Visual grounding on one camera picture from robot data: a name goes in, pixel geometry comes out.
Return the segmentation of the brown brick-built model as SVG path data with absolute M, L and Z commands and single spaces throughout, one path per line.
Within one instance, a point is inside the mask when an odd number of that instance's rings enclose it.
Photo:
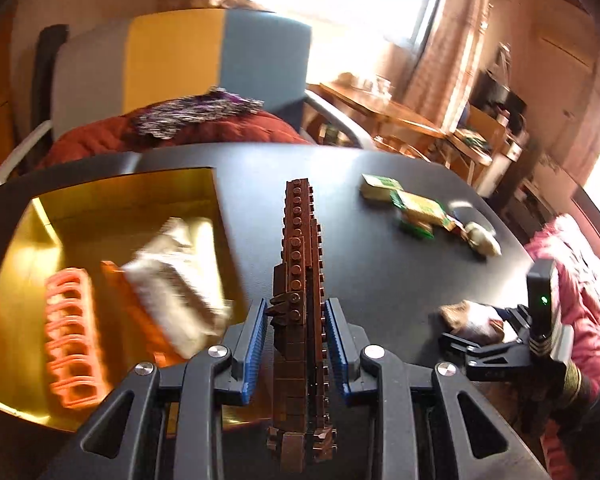
M 280 263 L 265 310 L 274 330 L 272 427 L 268 449 L 285 472 L 330 460 L 324 272 L 320 222 L 306 179 L 286 183 Z

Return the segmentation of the white snack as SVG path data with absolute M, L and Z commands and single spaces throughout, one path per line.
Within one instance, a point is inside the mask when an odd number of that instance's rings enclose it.
M 480 224 L 469 222 L 464 226 L 464 239 L 478 255 L 489 258 L 502 254 L 501 246 L 495 236 Z

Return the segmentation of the brown candy wrapper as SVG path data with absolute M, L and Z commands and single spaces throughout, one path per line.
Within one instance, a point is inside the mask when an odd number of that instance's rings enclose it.
M 480 346 L 500 344 L 505 337 L 504 320 L 494 307 L 463 300 L 439 308 L 451 334 Z

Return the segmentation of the wooden desk with clutter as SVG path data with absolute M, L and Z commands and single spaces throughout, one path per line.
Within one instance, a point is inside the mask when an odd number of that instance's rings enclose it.
M 446 138 L 445 167 L 480 196 L 491 197 L 522 153 L 526 111 L 527 103 L 515 92 L 488 70 L 480 72 L 456 129 Z

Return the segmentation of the pink quilted blanket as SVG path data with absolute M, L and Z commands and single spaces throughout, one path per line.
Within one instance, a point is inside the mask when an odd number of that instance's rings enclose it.
M 554 479 L 600 479 L 600 258 L 569 214 L 526 245 L 534 260 L 552 259 L 560 320 L 573 328 L 565 373 L 550 387 L 550 422 L 542 435 Z

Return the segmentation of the white orange snack bag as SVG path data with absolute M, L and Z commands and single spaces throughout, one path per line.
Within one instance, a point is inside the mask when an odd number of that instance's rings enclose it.
M 104 260 L 100 268 L 160 367 L 188 361 L 230 324 L 233 301 L 224 295 L 208 218 L 171 217 L 128 262 Z

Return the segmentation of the green cracker pack far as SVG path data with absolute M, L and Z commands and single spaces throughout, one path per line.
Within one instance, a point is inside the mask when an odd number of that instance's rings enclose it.
M 435 200 L 405 191 L 391 191 L 391 203 L 399 211 L 400 226 L 422 240 L 434 238 L 434 227 L 452 232 L 456 221 Z

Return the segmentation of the small green white box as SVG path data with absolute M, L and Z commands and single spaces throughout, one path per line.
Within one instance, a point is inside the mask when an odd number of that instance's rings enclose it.
M 393 192 L 402 191 L 402 185 L 396 179 L 389 177 L 362 174 L 360 193 L 366 200 L 388 203 Z

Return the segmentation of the black oval table pad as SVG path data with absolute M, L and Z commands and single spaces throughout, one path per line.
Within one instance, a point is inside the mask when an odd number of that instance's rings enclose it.
M 495 229 L 489 219 L 467 200 L 452 200 L 452 202 L 448 203 L 448 209 L 449 214 L 463 226 L 468 226 L 469 223 L 475 223 L 491 235 L 495 234 Z

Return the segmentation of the orange plastic rack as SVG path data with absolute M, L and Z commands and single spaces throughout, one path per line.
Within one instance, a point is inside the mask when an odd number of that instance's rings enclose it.
M 67 410 L 94 408 L 110 385 L 86 270 L 65 268 L 46 278 L 44 312 L 50 392 Z

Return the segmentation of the gold-lined storage box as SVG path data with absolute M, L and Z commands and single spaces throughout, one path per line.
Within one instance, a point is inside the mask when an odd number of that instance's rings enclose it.
M 149 359 L 145 339 L 125 311 L 100 264 L 119 266 L 170 218 L 182 219 L 204 264 L 208 283 L 242 322 L 248 304 L 230 252 L 210 168 L 127 174 L 40 193 L 22 203 L 0 191 L 0 411 L 35 425 L 74 431 L 85 410 L 67 410 L 50 391 L 44 348 L 44 282 L 65 268 L 82 268 L 94 290 L 102 365 L 110 386 Z

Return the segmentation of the wooden side table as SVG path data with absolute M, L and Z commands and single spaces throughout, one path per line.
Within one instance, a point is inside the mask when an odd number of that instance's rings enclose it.
M 446 134 L 429 119 L 404 105 L 376 96 L 372 92 L 346 86 L 340 82 L 309 84 L 308 89 L 332 105 L 343 105 L 361 116 L 360 126 L 370 140 L 383 151 L 424 158 L 411 142 L 422 145 L 444 140 Z

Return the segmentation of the purple patterned scarf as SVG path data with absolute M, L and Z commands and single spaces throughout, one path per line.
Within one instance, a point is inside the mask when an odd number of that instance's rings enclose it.
M 261 100 L 244 98 L 221 87 L 212 87 L 198 96 L 181 96 L 151 105 L 133 119 L 141 136 L 171 140 L 186 127 L 214 122 L 263 110 Z

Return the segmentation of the pink patterned curtain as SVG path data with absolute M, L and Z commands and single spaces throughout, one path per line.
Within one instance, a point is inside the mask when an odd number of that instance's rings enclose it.
M 444 132 L 468 102 L 489 25 L 489 0 L 442 0 L 404 104 Z

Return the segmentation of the red quilted jacket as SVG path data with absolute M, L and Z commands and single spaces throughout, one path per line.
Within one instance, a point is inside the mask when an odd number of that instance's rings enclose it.
M 72 129 L 63 134 L 38 163 L 46 169 L 65 162 L 102 154 L 143 153 L 154 148 L 168 148 L 201 143 L 283 143 L 309 144 L 280 118 L 267 112 L 242 114 L 212 122 L 187 125 L 169 140 L 143 136 L 137 131 L 133 114 L 111 117 Z

